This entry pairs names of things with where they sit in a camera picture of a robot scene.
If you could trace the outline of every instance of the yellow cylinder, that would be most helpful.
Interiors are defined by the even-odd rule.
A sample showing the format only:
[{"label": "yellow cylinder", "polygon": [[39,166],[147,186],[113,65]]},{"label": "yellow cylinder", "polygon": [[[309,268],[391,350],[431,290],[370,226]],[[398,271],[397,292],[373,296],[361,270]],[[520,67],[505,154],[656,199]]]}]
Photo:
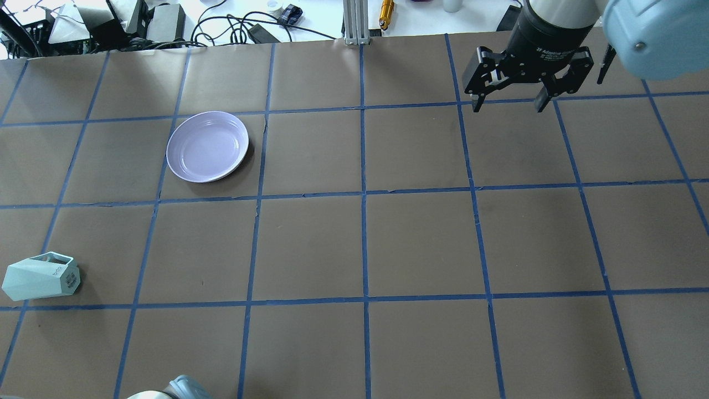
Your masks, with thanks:
[{"label": "yellow cylinder", "polygon": [[394,11],[394,0],[384,0],[381,3],[381,14],[379,14],[379,26],[385,31],[391,23],[391,13]]}]

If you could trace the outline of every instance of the blue tape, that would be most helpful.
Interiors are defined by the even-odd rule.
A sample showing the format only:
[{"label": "blue tape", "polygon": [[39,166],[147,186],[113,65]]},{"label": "blue tape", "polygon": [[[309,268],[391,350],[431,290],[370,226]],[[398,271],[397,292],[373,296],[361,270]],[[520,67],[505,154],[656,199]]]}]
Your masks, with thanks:
[{"label": "blue tape", "polygon": [[362,294],[364,298],[363,323],[364,323],[364,396],[372,399],[372,356],[370,354],[369,340],[369,257],[367,255],[367,142],[365,130],[365,91],[364,91],[364,45],[359,45],[359,161],[362,179]]},{"label": "blue tape", "polygon": [[[707,179],[690,179],[692,183],[707,183]],[[582,183],[584,187],[614,187],[626,185],[677,185],[686,184],[685,180],[642,180],[636,182],[588,182]],[[576,183],[550,183],[536,185],[488,185],[476,186],[476,191],[494,191],[494,190],[540,190],[548,188],[570,188],[576,187]],[[425,194],[428,192],[463,192],[470,190],[469,187],[434,187],[434,188],[412,188],[400,190],[367,190],[367,195],[389,195],[389,194]],[[262,200],[287,200],[291,198],[311,198],[311,197],[354,197],[362,195],[361,191],[339,191],[339,192],[303,192],[296,194],[276,194],[262,195]],[[196,197],[196,198],[169,198],[159,199],[160,204],[182,204],[190,202],[228,202],[228,201],[252,201],[257,200],[258,195],[245,195],[243,197]],[[127,202],[93,202],[88,204],[81,203],[62,203],[60,208],[79,208],[79,207],[139,207],[145,205],[153,205],[154,201],[127,201]],[[56,204],[12,204],[0,205],[0,210],[3,209],[37,209],[37,208],[54,208]]]},{"label": "blue tape", "polygon": [[[457,99],[460,98],[460,91],[458,89],[458,77],[455,72],[455,63],[453,62],[453,52],[450,47],[450,39],[448,34],[444,35],[445,44],[448,52],[448,62],[450,63],[451,74],[453,75],[453,86],[455,88],[455,96]],[[473,202],[473,217],[475,220],[475,231],[478,238],[478,249],[480,252],[480,264],[483,273],[483,282],[485,285],[485,297],[488,303],[488,319],[490,322],[490,338],[492,340],[493,357],[495,359],[495,371],[497,374],[497,384],[500,391],[500,398],[505,399],[505,382],[502,374],[502,361],[500,359],[500,347],[497,339],[497,327],[495,325],[495,312],[493,311],[493,296],[490,288],[490,278],[487,270],[487,260],[485,257],[485,246],[483,243],[483,234],[480,227],[480,218],[478,214],[478,199],[475,194],[475,182],[473,180],[473,172],[470,166],[470,154],[468,153],[468,140],[465,134],[465,123],[463,122],[463,108],[462,104],[458,103],[458,124],[460,126],[460,136],[463,144],[463,155],[465,157],[465,168],[468,173],[468,182],[470,184],[470,197]]]},{"label": "blue tape", "polygon": [[571,150],[571,142],[569,141],[569,135],[566,133],[566,126],[564,125],[564,119],[562,118],[561,109],[559,109],[559,104],[556,101],[554,103],[554,110],[557,114],[557,119],[559,120],[559,127],[562,131],[562,136],[564,138],[564,145],[566,146],[566,151],[569,154],[569,160],[571,161],[571,169],[574,171],[574,178],[576,178],[576,184],[579,186],[579,195],[581,196],[581,203],[584,206],[584,214],[586,214],[586,222],[588,223],[588,230],[591,232],[591,240],[593,241],[593,248],[596,251],[596,258],[598,259],[598,268],[601,272],[601,277],[603,278],[603,284],[605,286],[605,293],[608,297],[608,304],[610,305],[610,312],[613,315],[613,323],[615,324],[615,330],[618,333],[618,341],[620,342],[620,350],[623,353],[623,359],[625,360],[625,367],[627,368],[627,374],[630,379],[630,385],[632,386],[632,391],[635,394],[636,399],[640,399],[640,390],[637,387],[637,381],[635,380],[635,372],[632,368],[632,362],[630,360],[630,355],[627,351],[627,345],[625,343],[625,335],[623,334],[623,328],[620,325],[620,318],[618,316],[618,309],[615,306],[615,300],[613,299],[613,291],[610,289],[610,281],[608,280],[608,273],[605,269],[605,263],[603,261],[603,254],[601,253],[601,245],[598,243],[598,237],[596,236],[596,228],[593,226],[593,220],[591,218],[591,210],[588,208],[588,201],[586,201],[586,193],[584,192],[584,184],[581,182],[581,176],[579,174],[579,169],[576,166],[576,160],[574,158],[574,152]]},{"label": "blue tape", "polygon": [[[187,68],[189,66],[189,60],[191,57],[191,49],[187,50],[187,54],[184,60],[184,67],[182,70],[182,79],[180,80],[179,91],[177,92],[177,100],[175,101],[175,108],[172,116],[172,124],[170,126],[170,135],[175,130],[175,124],[177,122],[177,115],[179,114],[179,106],[182,100],[182,92],[184,91],[184,83],[187,79]],[[120,399],[121,396],[121,384],[123,382],[123,371],[125,370],[125,360],[128,357],[128,348],[130,346],[130,338],[133,335],[133,325],[135,324],[135,313],[138,308],[138,301],[140,299],[140,291],[143,288],[143,278],[145,277],[145,267],[147,265],[147,258],[150,254],[150,244],[152,243],[152,236],[155,232],[155,224],[157,222],[157,213],[160,209],[160,193],[162,192],[162,184],[165,179],[165,170],[167,169],[167,158],[162,161],[162,169],[160,171],[160,180],[157,184],[157,191],[155,193],[155,201],[152,209],[152,217],[150,218],[150,227],[147,231],[147,239],[145,240],[145,249],[143,251],[143,259],[140,262],[140,271],[138,272],[138,282],[135,284],[135,294],[133,295],[133,304],[130,307],[130,316],[128,318],[128,328],[125,331],[125,340],[123,341],[123,350],[121,352],[121,362],[118,365],[118,373],[116,375],[116,387],[113,390],[113,399]]]},{"label": "blue tape", "polygon": [[664,134],[665,139],[667,140],[667,144],[669,145],[669,148],[672,151],[672,155],[674,156],[674,159],[677,162],[677,165],[679,166],[679,170],[682,173],[682,177],[684,177],[684,182],[687,184],[687,189],[689,190],[689,194],[692,196],[694,206],[697,208],[697,213],[699,213],[699,218],[701,219],[702,225],[704,226],[704,231],[706,231],[706,234],[709,235],[709,223],[707,223],[707,217],[704,213],[704,210],[702,209],[702,204],[699,202],[697,193],[694,191],[694,187],[692,187],[692,182],[689,180],[689,174],[687,173],[687,169],[685,169],[684,164],[682,163],[682,159],[679,158],[679,152],[677,151],[677,147],[675,147],[674,142],[672,141],[672,137],[670,137],[669,130],[667,129],[667,126],[665,125],[664,120],[662,119],[662,115],[660,114],[660,111],[657,108],[657,104],[655,104],[653,94],[650,92],[650,88],[647,86],[647,82],[642,80],[642,85],[645,88],[645,92],[647,93],[647,96],[650,100],[650,105],[652,106],[652,111],[657,117],[657,121],[660,127],[662,128],[662,133]]},{"label": "blue tape", "polygon": [[[653,94],[653,97],[682,97],[682,96],[703,96],[709,95],[709,92],[672,92]],[[557,97],[557,101],[576,101],[576,100],[602,100],[602,99],[627,99],[627,98],[645,98],[646,94],[612,94],[602,96],[578,96],[578,97]],[[487,99],[485,104],[513,104],[518,102],[534,102],[534,99]],[[426,106],[451,106],[451,105],[470,105],[470,101],[459,100],[457,102],[426,102],[426,103],[410,103],[410,104],[380,104],[380,105],[360,105],[360,106],[336,106],[329,108],[307,108],[307,109],[280,109],[272,110],[271,114],[297,114],[303,112],[332,112],[332,111],[352,111],[355,109],[395,109],[395,108],[418,108]],[[263,111],[239,111],[231,112],[232,115],[263,115]],[[189,118],[193,114],[177,115],[178,119]],[[90,124],[102,124],[108,122],[124,122],[124,121],[152,121],[159,119],[173,119],[173,115],[162,116],[137,116],[131,118],[109,118],[109,119],[92,119]],[[22,126],[52,126],[65,124],[80,124],[84,121],[49,121],[49,122],[28,122],[16,124],[2,124],[0,127],[22,127]]]},{"label": "blue tape", "polygon": [[[264,190],[264,171],[266,170],[266,148],[268,144],[268,128],[269,128],[269,115],[271,113],[271,90],[273,88],[273,70],[274,63],[276,60],[276,45],[271,44],[271,60],[269,62],[269,72],[268,72],[268,84],[266,92],[266,109],[264,111],[264,118],[266,120],[266,126],[264,127],[264,135],[261,144],[261,167],[259,169],[259,189],[258,198],[256,200],[256,217],[254,218],[254,235],[251,241],[251,263],[249,266],[249,285],[247,289],[246,299],[251,301],[254,292],[254,276],[256,273],[256,255],[258,249],[258,238],[259,238],[259,223],[261,219],[261,201]],[[246,356],[248,354],[249,345],[249,330],[251,324],[251,305],[246,306],[244,312],[244,329],[241,336],[241,364],[239,367],[239,379],[237,388],[237,398],[241,399],[244,396],[244,386],[246,384]]]},{"label": "blue tape", "polygon": [[561,291],[547,293],[499,293],[492,294],[495,299],[520,298],[560,298],[560,297],[597,297],[605,296],[605,291]]},{"label": "blue tape", "polygon": [[[20,74],[20,77],[18,78],[18,82],[15,85],[15,90],[13,90],[13,94],[11,95],[10,101],[8,101],[7,107],[5,109],[5,113],[10,109],[10,105],[11,105],[12,101],[14,100],[15,94],[17,93],[17,89],[20,86],[20,82],[21,82],[22,78],[24,77],[25,71],[27,70],[28,63],[29,63],[29,61],[25,63],[25,67],[22,69],[22,73]],[[47,247],[49,245],[50,237],[52,236],[52,231],[54,229],[54,225],[57,222],[57,215],[59,214],[59,207],[60,207],[60,204],[62,203],[62,200],[64,199],[64,194],[67,191],[67,186],[69,184],[69,179],[71,178],[72,171],[74,170],[74,164],[77,159],[79,147],[82,144],[84,132],[86,131],[86,123],[89,120],[89,117],[91,116],[91,111],[94,109],[94,103],[96,103],[96,97],[99,94],[99,88],[101,87],[101,81],[103,81],[104,75],[106,74],[106,66],[107,65],[108,65],[108,53],[106,54],[106,59],[104,60],[104,65],[101,68],[101,74],[99,75],[99,80],[96,82],[96,88],[94,89],[94,95],[91,97],[91,102],[89,103],[89,109],[86,112],[86,118],[84,119],[84,125],[82,127],[81,133],[79,134],[79,138],[77,139],[77,145],[74,148],[74,154],[72,155],[72,160],[69,163],[69,167],[67,169],[67,174],[64,178],[64,184],[62,185],[62,190],[59,193],[59,198],[57,199],[57,204],[55,205],[54,214],[52,215],[51,222],[50,222],[49,227],[47,229],[47,235],[45,236],[44,243],[42,244],[42,253],[45,253],[47,251]],[[20,316],[18,318],[17,325],[15,326],[15,332],[13,333],[12,341],[10,342],[10,347],[7,351],[7,356],[5,357],[5,362],[3,363],[2,371],[0,371],[0,386],[2,386],[3,381],[5,379],[5,375],[7,374],[7,368],[9,367],[10,359],[12,358],[12,353],[15,350],[15,345],[17,344],[17,338],[20,334],[20,328],[22,327],[22,322],[25,319],[25,313],[27,312],[29,303],[30,303],[30,301],[25,300],[22,304]]]},{"label": "blue tape", "polygon": [[20,83],[22,83],[22,78],[25,77],[25,72],[27,72],[27,68],[29,66],[30,61],[25,60],[25,65],[23,65],[22,70],[20,71],[20,76],[17,77],[17,82],[15,83],[15,87],[12,89],[12,94],[10,94],[10,98],[7,101],[7,105],[5,106],[2,116],[0,116],[0,126],[5,122],[5,118],[7,117],[8,112],[10,112],[10,106],[12,105],[12,102],[14,101],[15,96],[17,95],[17,91],[20,89]]}]

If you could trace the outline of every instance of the plate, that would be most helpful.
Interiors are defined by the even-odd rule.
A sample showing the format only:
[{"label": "plate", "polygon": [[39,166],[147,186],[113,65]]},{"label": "plate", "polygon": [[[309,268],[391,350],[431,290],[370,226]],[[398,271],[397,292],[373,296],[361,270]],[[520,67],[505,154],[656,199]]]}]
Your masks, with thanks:
[{"label": "plate", "polygon": [[213,182],[232,173],[249,147],[246,126],[221,111],[197,114],[175,129],[167,142],[167,165],[182,180]]}]

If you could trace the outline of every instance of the light blue cup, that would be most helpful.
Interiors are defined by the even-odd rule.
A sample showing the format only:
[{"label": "light blue cup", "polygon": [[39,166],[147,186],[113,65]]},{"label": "light blue cup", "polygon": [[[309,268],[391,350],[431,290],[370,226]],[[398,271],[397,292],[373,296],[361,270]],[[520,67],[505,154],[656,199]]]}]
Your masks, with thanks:
[{"label": "light blue cup", "polygon": [[47,252],[7,267],[2,290],[12,300],[71,295],[81,283],[74,258]]}]

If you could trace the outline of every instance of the gray box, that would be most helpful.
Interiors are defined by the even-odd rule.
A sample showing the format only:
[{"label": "gray box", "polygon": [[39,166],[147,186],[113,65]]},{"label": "gray box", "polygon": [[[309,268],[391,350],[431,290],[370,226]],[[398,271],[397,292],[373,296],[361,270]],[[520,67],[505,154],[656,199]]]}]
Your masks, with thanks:
[{"label": "gray box", "polygon": [[155,7],[155,15],[147,26],[147,39],[171,42],[184,34],[184,10],[179,4]]}]

